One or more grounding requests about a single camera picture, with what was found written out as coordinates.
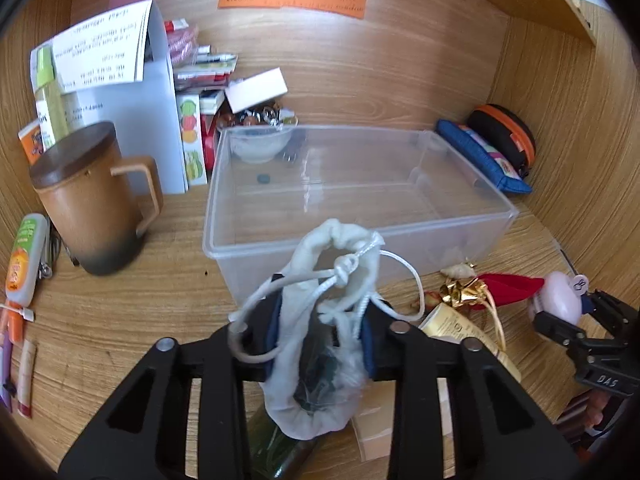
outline plastic bin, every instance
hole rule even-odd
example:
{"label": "plastic bin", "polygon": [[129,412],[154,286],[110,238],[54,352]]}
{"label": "plastic bin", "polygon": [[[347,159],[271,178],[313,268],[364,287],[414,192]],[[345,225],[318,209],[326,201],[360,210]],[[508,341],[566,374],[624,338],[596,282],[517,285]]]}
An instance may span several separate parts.
{"label": "plastic bin", "polygon": [[[252,138],[253,149],[246,145]],[[269,138],[284,148],[273,155]],[[518,214],[433,132],[229,128],[216,157],[202,246],[238,305],[328,218],[376,229],[386,250],[428,274],[486,256]],[[379,285],[408,278],[395,260],[381,259]]]}

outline dark brown lid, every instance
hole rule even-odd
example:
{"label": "dark brown lid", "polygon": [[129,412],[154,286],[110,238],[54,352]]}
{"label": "dark brown lid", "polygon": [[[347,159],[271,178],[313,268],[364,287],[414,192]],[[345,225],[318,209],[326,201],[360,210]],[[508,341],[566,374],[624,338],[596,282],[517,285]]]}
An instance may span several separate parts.
{"label": "dark brown lid", "polygon": [[40,155],[29,174],[35,189],[53,186],[84,170],[116,140],[113,123],[91,124],[59,140]]}

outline white eraser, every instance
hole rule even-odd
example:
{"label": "white eraser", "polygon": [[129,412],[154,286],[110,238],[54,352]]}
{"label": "white eraser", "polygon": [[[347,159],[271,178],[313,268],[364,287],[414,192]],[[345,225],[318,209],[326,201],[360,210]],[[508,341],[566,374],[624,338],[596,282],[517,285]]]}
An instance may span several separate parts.
{"label": "white eraser", "polygon": [[287,85],[279,68],[254,75],[225,90],[226,100],[229,101],[233,113],[286,93]]}

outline white drawstring pouch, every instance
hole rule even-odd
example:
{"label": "white drawstring pouch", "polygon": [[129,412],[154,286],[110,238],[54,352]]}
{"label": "white drawstring pouch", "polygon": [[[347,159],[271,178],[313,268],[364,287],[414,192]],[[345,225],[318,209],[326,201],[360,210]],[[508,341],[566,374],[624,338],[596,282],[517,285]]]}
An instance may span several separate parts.
{"label": "white drawstring pouch", "polygon": [[[414,316],[401,316],[376,292],[381,254],[407,266],[422,292],[415,269],[399,256],[381,251],[383,244],[384,240],[377,232],[355,224],[341,224],[337,219],[327,220],[300,241],[291,261],[280,272],[283,278],[264,282],[242,308],[230,316],[232,323],[228,333],[233,355],[247,363],[273,359],[271,374],[260,386],[269,416],[291,438],[310,440],[342,430],[356,412],[367,380],[360,328],[369,301],[395,319],[418,320],[424,315],[423,293],[420,294],[420,312]],[[336,258],[333,269],[314,270],[320,254],[331,248],[348,251],[348,254]],[[244,322],[262,298],[280,288],[282,306],[277,345],[266,354],[248,355],[241,347]],[[324,298],[331,288],[337,289],[338,294],[332,294],[331,299]],[[314,386],[308,386],[308,377],[314,376],[313,370],[303,374],[301,381],[300,359],[310,323],[317,328],[318,322],[335,327],[337,345],[331,336],[333,328],[314,330],[310,335],[316,336],[312,346],[324,346],[319,350],[316,348],[312,361],[324,363],[324,383],[316,388],[317,381]]]}

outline wooden desk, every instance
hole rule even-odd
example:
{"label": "wooden desk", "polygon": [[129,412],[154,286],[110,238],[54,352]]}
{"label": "wooden desk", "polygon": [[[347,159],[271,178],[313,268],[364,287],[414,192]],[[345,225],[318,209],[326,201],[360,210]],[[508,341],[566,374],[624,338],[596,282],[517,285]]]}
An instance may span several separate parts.
{"label": "wooden desk", "polygon": [[[109,277],[74,268],[66,255],[56,275],[38,287],[36,323],[28,338],[38,343],[33,382],[33,419],[15,420],[46,460],[60,460],[111,391],[148,348],[162,336],[179,342],[208,337],[226,323],[235,306],[218,266],[201,249],[206,189],[167,197],[140,256],[126,270]],[[567,272],[549,232],[519,204],[521,215],[482,271],[541,276]],[[435,274],[426,288],[439,285]],[[381,290],[397,308],[416,297],[410,281]],[[550,418],[556,418],[576,392],[573,368],[564,351],[537,336],[522,304],[502,308],[509,354],[522,372],[522,385]],[[20,351],[14,351],[17,373]],[[188,434],[187,473],[195,476],[196,417],[199,387],[193,389]],[[256,384],[246,388],[247,412],[260,405]],[[386,459],[360,463],[351,428],[329,436],[307,465],[304,478],[385,478]]]}

